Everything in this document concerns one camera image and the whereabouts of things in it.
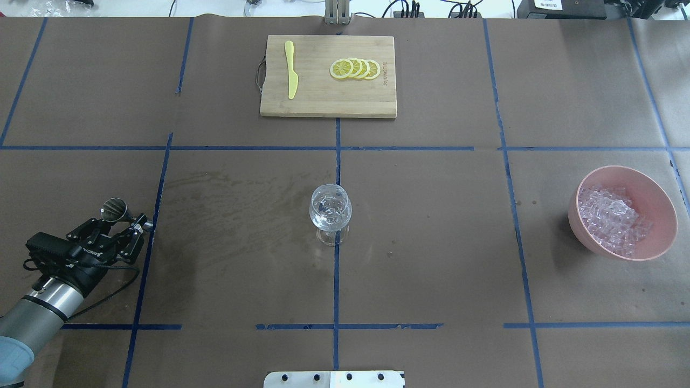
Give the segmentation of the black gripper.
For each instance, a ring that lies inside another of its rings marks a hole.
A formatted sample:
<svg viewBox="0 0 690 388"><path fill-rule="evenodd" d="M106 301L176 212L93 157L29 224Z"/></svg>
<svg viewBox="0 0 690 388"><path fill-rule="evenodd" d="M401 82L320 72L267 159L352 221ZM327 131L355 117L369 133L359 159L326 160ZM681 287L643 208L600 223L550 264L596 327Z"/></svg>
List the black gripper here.
<svg viewBox="0 0 690 388"><path fill-rule="evenodd" d="M87 219L67 233L66 239L51 238L51 276L78 290L90 294L118 260L133 265L149 231L144 213L121 216L116 221L103 218ZM109 237L114 223L127 223L128 228Z"/></svg>

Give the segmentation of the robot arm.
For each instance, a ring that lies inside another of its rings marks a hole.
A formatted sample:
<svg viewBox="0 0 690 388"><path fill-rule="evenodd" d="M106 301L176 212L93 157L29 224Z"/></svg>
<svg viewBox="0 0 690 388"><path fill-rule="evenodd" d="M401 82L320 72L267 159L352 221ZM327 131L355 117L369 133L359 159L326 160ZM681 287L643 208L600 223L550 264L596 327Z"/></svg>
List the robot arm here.
<svg viewBox="0 0 690 388"><path fill-rule="evenodd" d="M2 387L24 385L24 374L37 354L71 319L108 271L140 270L136 258L152 223L145 214L128 219L128 227L111 235L114 219L91 218L64 238L44 232L27 240L24 268L39 271L32 288L2 316Z"/></svg>

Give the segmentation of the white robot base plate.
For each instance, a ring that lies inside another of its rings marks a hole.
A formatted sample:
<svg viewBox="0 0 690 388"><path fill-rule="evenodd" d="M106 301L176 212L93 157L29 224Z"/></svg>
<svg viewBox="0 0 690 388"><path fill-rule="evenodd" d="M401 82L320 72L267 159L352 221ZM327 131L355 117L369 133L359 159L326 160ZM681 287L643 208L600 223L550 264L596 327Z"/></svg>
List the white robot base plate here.
<svg viewBox="0 0 690 388"><path fill-rule="evenodd" d="M267 374L264 387L405 387L403 371L276 371Z"/></svg>

